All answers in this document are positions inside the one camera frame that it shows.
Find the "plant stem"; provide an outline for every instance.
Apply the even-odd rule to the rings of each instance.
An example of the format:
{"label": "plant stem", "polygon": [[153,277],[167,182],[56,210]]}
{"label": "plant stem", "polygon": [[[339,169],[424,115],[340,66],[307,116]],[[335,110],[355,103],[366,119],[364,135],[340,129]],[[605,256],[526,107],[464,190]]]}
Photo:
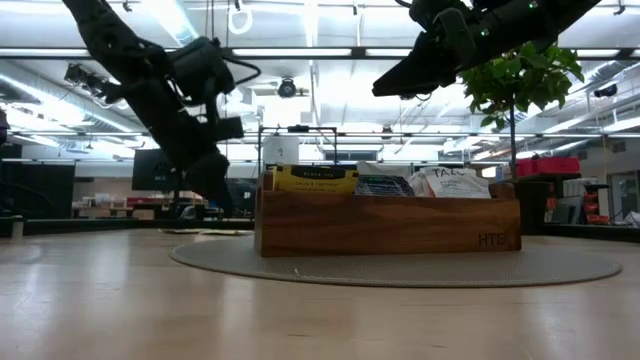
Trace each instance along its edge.
{"label": "plant stem", "polygon": [[516,119],[515,119],[515,104],[511,104],[509,107],[509,130],[511,135],[511,179],[518,181],[518,171],[516,164]]}

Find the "potted plant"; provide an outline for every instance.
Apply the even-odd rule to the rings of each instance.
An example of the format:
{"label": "potted plant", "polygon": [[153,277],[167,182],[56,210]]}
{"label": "potted plant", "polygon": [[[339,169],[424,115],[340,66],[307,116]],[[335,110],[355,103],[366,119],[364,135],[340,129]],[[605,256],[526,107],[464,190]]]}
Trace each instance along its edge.
{"label": "potted plant", "polygon": [[549,184],[517,182],[515,111],[527,112],[532,104],[544,110],[554,101],[562,108],[573,85],[567,74],[584,81],[577,60],[574,51],[551,45],[538,52],[533,43],[527,43],[461,74],[465,95],[473,98],[469,109],[485,115],[481,126],[494,125],[497,130],[509,126],[511,176],[521,203],[523,233],[540,231]]}

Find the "wooden crate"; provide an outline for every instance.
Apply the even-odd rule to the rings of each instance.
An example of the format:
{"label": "wooden crate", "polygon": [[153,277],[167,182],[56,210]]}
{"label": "wooden crate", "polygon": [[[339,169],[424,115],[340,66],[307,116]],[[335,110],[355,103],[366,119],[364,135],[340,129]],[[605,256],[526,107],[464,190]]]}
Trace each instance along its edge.
{"label": "wooden crate", "polygon": [[[270,179],[264,182],[269,188]],[[412,254],[520,250],[520,205],[442,199],[258,191],[255,248],[261,256]]]}

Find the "tree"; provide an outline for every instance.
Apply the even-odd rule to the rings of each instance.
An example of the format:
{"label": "tree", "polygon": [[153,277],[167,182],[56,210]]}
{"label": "tree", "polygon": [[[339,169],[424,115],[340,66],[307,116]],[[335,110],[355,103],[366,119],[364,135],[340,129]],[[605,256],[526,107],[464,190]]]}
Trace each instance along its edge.
{"label": "tree", "polygon": [[531,104],[540,110],[554,101],[562,108],[571,88],[568,73],[584,82],[577,52],[556,45],[539,53],[533,43],[510,50],[462,72],[465,95],[472,96],[469,109],[486,115],[481,126],[495,124],[498,130],[509,125],[511,132],[511,173],[517,180],[515,109],[527,112]]}

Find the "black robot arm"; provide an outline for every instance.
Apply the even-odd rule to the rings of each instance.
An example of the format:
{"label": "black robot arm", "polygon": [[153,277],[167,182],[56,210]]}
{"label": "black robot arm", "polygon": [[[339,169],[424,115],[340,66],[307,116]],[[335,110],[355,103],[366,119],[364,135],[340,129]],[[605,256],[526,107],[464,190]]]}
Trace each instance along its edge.
{"label": "black robot arm", "polygon": [[[216,97],[236,83],[217,39],[198,38],[174,52],[136,36],[106,0],[63,0],[91,56],[121,85],[109,84],[107,102],[124,98],[193,191],[232,207],[224,177],[229,162],[217,141],[243,137],[240,118],[220,119]],[[205,105],[206,122],[185,107]]]}
{"label": "black robot arm", "polygon": [[376,96],[412,97],[533,41],[543,51],[600,0],[414,0],[409,15],[425,29],[409,56],[373,84]]}

